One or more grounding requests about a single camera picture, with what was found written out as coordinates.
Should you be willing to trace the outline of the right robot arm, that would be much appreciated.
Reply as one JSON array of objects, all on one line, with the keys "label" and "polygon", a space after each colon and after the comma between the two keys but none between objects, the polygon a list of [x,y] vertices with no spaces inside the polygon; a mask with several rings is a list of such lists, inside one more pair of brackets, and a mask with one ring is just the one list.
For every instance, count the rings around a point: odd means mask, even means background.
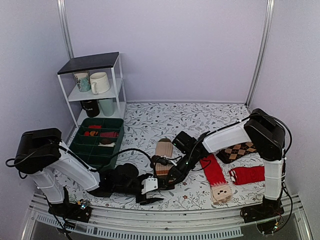
[{"label": "right robot arm", "polygon": [[265,176],[264,198],[258,213],[269,218],[278,210],[282,193],[283,162],[289,147],[285,145],[286,135],[291,135],[281,120],[256,108],[242,120],[212,132],[205,132],[194,138],[181,131],[172,141],[184,156],[169,172],[166,186],[182,182],[195,165],[209,154],[232,145],[251,142],[263,160]]}]

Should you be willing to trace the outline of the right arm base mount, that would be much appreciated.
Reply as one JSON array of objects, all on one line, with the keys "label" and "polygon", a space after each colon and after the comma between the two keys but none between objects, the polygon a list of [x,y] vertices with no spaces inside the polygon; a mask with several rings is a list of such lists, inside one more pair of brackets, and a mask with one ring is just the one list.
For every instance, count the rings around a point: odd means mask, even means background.
[{"label": "right arm base mount", "polygon": [[240,216],[245,223],[262,221],[256,225],[258,231],[263,235],[274,234],[282,225],[284,209],[281,199],[269,200],[263,197],[262,203],[243,207]]}]

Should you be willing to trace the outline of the aluminium front rail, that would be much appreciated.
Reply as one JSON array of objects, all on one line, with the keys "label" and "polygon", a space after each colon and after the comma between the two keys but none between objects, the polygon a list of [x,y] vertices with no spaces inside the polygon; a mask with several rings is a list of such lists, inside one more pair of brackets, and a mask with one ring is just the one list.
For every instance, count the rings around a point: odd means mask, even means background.
[{"label": "aluminium front rail", "polygon": [[298,195],[282,199],[284,214],[245,222],[239,206],[201,210],[92,208],[88,223],[64,221],[48,212],[36,193],[29,205],[24,240],[313,240]]}]

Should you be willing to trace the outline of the red folded sock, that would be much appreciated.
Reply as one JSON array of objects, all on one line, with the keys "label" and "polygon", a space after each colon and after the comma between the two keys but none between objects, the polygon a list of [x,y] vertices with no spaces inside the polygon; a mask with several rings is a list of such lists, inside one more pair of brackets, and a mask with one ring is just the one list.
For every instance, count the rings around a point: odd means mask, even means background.
[{"label": "red folded sock", "polygon": [[263,166],[235,167],[229,171],[230,178],[235,185],[246,185],[265,180]]}]

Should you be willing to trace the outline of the white metal shelf unit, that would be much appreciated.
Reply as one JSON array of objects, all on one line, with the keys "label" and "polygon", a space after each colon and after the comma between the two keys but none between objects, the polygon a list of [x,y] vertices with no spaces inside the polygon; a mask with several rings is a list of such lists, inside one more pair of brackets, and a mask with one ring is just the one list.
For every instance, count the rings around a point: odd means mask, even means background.
[{"label": "white metal shelf unit", "polygon": [[[72,74],[75,87],[66,93],[62,75]],[[92,111],[93,117],[123,119],[126,112],[122,62],[119,52],[87,55],[70,59],[58,72],[58,81],[76,127]],[[70,103],[93,103],[75,116]]]}]

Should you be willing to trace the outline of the green divided organizer bin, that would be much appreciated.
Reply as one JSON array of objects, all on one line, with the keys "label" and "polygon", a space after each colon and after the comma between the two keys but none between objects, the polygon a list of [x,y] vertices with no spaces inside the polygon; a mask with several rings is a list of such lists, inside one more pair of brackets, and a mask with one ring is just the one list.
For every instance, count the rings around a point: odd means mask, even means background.
[{"label": "green divided organizer bin", "polygon": [[124,137],[121,118],[86,118],[82,121],[69,149],[93,168],[114,169]]}]

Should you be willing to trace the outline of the striped beige knit sock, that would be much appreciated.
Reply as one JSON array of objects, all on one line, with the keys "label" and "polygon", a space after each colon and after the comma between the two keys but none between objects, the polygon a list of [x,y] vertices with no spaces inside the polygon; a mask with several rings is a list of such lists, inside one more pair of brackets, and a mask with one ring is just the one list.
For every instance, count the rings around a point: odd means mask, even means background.
[{"label": "striped beige knit sock", "polygon": [[[168,159],[172,158],[173,155],[173,144],[170,139],[162,138],[157,142],[155,148],[155,154],[158,156],[166,157]],[[153,173],[156,174],[158,183],[160,184],[160,177],[164,176],[165,173],[172,167],[172,164],[162,165],[160,163],[156,163],[152,169]]]}]

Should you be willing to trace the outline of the red socks in bin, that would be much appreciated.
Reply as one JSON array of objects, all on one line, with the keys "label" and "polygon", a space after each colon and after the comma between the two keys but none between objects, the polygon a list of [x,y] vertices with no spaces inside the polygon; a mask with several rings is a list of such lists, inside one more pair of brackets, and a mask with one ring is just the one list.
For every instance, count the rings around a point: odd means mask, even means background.
[{"label": "red socks in bin", "polygon": [[86,130],[83,135],[88,137],[117,138],[119,133],[102,128],[101,125],[89,125],[88,130]]}]

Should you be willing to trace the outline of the pale green cup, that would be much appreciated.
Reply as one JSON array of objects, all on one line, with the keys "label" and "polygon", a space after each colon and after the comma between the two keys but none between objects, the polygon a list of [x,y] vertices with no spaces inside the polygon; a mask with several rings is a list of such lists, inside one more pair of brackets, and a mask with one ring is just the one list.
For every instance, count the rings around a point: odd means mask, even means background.
[{"label": "pale green cup", "polygon": [[114,114],[115,110],[114,110],[114,104],[113,104],[112,98],[99,99],[98,102],[103,114],[106,117],[110,117]]}]

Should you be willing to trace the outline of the black mug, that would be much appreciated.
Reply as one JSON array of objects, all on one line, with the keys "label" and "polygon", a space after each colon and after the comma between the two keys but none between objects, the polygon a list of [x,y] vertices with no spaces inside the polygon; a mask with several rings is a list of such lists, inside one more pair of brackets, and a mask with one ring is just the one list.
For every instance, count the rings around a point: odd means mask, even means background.
[{"label": "black mug", "polygon": [[95,99],[82,100],[80,102],[82,109],[89,118],[97,117],[100,114],[98,101]]}]

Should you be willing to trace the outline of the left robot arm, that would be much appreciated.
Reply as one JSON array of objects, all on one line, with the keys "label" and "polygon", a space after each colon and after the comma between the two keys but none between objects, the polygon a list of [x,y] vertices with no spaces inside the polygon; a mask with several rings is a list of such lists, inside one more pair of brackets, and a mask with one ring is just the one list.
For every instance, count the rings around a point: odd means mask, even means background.
[{"label": "left robot arm", "polygon": [[93,168],[76,156],[61,139],[57,128],[26,131],[22,134],[12,167],[30,176],[55,209],[63,216],[74,213],[74,205],[67,200],[68,192],[58,183],[57,170],[95,197],[110,197],[113,193],[135,196],[136,203],[148,205],[160,201],[147,198],[158,189],[158,179],[152,174],[140,175],[131,163],[115,169]]}]

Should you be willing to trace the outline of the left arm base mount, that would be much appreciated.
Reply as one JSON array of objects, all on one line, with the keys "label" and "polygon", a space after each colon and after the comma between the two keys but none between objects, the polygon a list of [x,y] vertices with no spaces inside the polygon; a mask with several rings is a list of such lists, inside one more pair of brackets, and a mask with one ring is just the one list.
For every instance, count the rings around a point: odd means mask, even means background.
[{"label": "left arm base mount", "polygon": [[88,223],[92,213],[92,208],[89,206],[89,202],[83,199],[77,202],[70,202],[69,194],[65,187],[63,187],[63,192],[63,202],[59,204],[49,203],[48,212],[52,215],[62,217],[63,219]]}]

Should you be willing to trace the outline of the floral patterned table mat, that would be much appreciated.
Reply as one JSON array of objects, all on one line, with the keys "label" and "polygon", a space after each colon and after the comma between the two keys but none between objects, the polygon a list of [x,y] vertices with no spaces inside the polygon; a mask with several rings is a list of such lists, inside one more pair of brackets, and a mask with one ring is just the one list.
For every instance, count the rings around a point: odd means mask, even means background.
[{"label": "floral patterned table mat", "polygon": [[[141,174],[151,173],[148,156],[155,153],[160,139],[174,139],[184,131],[198,138],[202,133],[214,131],[230,125],[249,115],[247,108],[241,104],[213,103],[129,103],[124,119],[124,136],[117,158],[117,164],[131,163]],[[151,197],[163,198],[148,205],[140,205],[131,195],[114,193],[101,198],[88,194],[71,178],[56,171],[58,182],[66,187],[69,199],[74,202],[80,199],[89,200],[92,205],[147,211],[191,211],[215,208],[227,208],[259,204],[263,200],[265,183],[257,182],[246,185],[234,185],[229,170],[236,167],[261,166],[262,159],[253,153],[236,160],[231,164],[221,163],[220,167],[232,191],[232,198],[226,203],[214,204],[210,184],[201,165],[196,165],[186,179],[173,190],[153,191]]]}]

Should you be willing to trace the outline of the teal patterned mug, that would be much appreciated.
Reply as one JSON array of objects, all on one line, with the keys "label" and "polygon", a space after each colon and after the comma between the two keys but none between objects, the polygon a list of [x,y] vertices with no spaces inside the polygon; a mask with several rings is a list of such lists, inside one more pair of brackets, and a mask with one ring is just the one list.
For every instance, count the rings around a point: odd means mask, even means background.
[{"label": "teal patterned mug", "polygon": [[73,73],[73,77],[79,92],[85,93],[91,90],[89,71],[75,72]]}]

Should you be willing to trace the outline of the brown argyle sock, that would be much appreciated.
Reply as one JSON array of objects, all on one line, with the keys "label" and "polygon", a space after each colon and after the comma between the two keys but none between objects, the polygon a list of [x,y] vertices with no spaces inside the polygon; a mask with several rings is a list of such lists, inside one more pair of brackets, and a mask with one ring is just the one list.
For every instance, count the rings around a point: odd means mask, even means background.
[{"label": "brown argyle sock", "polygon": [[243,142],[221,149],[216,156],[224,164],[230,164],[246,155],[256,152],[257,149],[252,142]]}]

